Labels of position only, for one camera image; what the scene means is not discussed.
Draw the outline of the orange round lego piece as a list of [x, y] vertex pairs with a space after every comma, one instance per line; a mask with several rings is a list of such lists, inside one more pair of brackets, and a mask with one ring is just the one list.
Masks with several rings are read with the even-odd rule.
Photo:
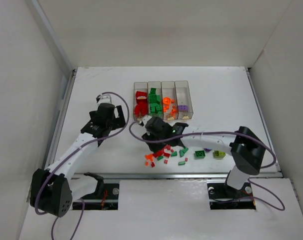
[[163, 104], [164, 105], [170, 105], [172, 103], [172, 100], [169, 97], [163, 98]]

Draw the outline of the purple lego brick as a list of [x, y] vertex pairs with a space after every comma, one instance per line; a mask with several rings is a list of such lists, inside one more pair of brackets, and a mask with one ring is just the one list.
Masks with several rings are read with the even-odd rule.
[[177, 109], [179, 112], [188, 112], [189, 106], [188, 105], [178, 105]]

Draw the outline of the red flower lego piece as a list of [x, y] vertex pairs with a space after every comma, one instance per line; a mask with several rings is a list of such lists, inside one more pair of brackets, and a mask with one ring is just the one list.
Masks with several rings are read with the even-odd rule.
[[147, 103], [148, 102], [148, 93], [145, 91], [136, 91], [135, 100], [136, 100], [137, 104], [140, 102]]

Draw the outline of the tall green lego stack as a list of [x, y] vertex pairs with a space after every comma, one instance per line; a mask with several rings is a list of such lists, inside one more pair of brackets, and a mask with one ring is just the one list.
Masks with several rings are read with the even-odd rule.
[[156, 88], [151, 88], [150, 89], [150, 94], [151, 95], [156, 95], [156, 90], [157, 90]]

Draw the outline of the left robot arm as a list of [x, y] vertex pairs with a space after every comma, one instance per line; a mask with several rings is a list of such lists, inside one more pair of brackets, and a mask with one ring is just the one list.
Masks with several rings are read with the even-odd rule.
[[99, 197], [104, 191], [104, 178], [86, 172], [72, 180], [78, 168], [88, 156], [98, 149], [104, 140], [125, 129], [126, 120], [120, 105], [100, 103], [89, 113], [90, 120], [69, 149], [46, 169], [37, 169], [32, 176], [30, 205], [36, 214], [63, 217], [73, 202], [87, 195]]

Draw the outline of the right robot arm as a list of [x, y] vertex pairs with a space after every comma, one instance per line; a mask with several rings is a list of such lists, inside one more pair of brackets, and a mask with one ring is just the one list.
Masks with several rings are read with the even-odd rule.
[[266, 149], [247, 127], [241, 126], [235, 132], [209, 133], [182, 122], [170, 125], [149, 115], [143, 117], [139, 124], [145, 128], [141, 138], [154, 153], [170, 145], [184, 149], [209, 148], [232, 156], [234, 167], [225, 180], [230, 188], [241, 190], [250, 176], [260, 173]]

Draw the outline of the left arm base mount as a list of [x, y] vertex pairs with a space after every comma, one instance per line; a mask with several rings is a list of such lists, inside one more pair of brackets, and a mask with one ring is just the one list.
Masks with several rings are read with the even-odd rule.
[[118, 210], [120, 184], [105, 183], [101, 193], [91, 193], [83, 196], [85, 211]]

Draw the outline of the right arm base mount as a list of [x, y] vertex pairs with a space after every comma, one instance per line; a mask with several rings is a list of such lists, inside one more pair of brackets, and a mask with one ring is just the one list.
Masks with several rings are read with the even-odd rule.
[[252, 186], [246, 182], [240, 190], [222, 182], [208, 182], [207, 191], [211, 210], [256, 210]]

